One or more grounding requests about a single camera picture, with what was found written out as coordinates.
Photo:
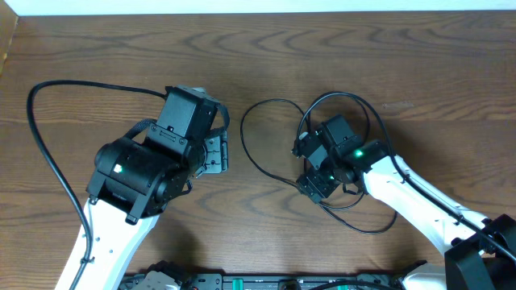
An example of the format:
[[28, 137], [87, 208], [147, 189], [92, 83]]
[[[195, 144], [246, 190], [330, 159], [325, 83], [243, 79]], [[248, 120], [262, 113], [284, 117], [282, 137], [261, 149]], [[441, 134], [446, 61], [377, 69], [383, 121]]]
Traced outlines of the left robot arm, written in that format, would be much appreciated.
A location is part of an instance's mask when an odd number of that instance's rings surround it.
[[94, 159], [80, 229], [59, 289], [116, 289], [167, 204], [191, 181], [228, 169], [226, 106], [203, 88], [168, 87], [158, 119], [144, 119]]

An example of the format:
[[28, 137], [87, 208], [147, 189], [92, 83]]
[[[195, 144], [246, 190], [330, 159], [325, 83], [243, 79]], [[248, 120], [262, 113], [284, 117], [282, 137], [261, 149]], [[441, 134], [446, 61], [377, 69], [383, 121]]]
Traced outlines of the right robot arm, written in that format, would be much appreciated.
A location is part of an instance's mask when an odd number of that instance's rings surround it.
[[301, 133], [293, 153], [310, 162], [298, 190], [322, 204], [339, 185], [354, 184], [421, 232], [444, 257], [402, 275], [401, 289], [513, 289], [515, 220], [490, 219], [452, 200], [415, 173], [388, 145], [365, 143], [341, 115]]

